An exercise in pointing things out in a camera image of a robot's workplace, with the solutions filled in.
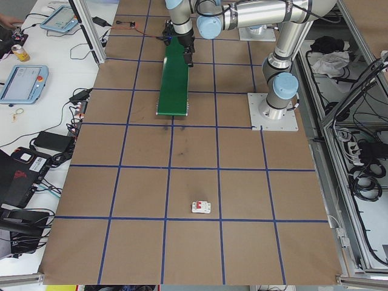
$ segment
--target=white cloth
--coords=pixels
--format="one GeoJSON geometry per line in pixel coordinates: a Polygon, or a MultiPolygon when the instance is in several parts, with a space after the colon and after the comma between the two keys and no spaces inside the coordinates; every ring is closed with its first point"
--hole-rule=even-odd
{"type": "Polygon", "coordinates": [[[334,52],[323,55],[322,58],[312,66],[314,74],[324,74],[333,77],[340,77],[344,74],[343,68],[349,64],[348,52],[334,52]]]}

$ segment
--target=grid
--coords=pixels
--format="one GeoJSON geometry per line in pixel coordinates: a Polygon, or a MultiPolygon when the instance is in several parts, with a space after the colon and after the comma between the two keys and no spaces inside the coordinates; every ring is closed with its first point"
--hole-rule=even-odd
{"type": "MultiPolygon", "coordinates": [[[[164,1],[121,1],[115,20],[129,18],[156,35],[164,1]]],[[[300,116],[298,133],[250,127],[246,93],[267,91],[260,64],[273,44],[197,31],[189,116],[165,118],[155,116],[163,46],[148,35],[110,35],[45,284],[334,284],[340,267],[300,116]],[[190,213],[204,198],[212,213],[190,213]]]]}

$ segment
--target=black power adapter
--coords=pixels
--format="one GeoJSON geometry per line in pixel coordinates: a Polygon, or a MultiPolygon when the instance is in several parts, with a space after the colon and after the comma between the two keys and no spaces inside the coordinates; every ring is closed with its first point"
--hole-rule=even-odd
{"type": "Polygon", "coordinates": [[[43,149],[54,150],[56,152],[66,152],[74,144],[71,136],[57,135],[52,132],[40,132],[38,137],[33,139],[34,146],[43,149]]]}
{"type": "Polygon", "coordinates": [[[102,26],[102,27],[111,26],[106,20],[104,20],[98,16],[93,17],[92,20],[95,24],[102,26]]]}
{"type": "Polygon", "coordinates": [[[77,94],[73,95],[72,97],[69,98],[69,101],[73,103],[74,105],[77,104],[78,101],[84,101],[87,98],[89,98],[90,92],[93,90],[93,88],[90,89],[84,89],[77,94]]]}

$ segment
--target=small white box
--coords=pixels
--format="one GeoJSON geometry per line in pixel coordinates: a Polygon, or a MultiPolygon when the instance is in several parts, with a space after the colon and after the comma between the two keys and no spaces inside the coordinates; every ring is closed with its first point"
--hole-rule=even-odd
{"type": "Polygon", "coordinates": [[[194,201],[192,203],[193,213],[210,213],[211,209],[211,204],[207,201],[194,201]]]}

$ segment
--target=red label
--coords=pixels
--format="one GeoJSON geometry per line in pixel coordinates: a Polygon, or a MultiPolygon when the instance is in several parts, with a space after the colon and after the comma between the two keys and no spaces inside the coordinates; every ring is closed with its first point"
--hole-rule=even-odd
{"type": "Polygon", "coordinates": [[[26,178],[26,177],[27,175],[24,172],[17,170],[15,172],[15,175],[13,176],[13,179],[26,178]]]}

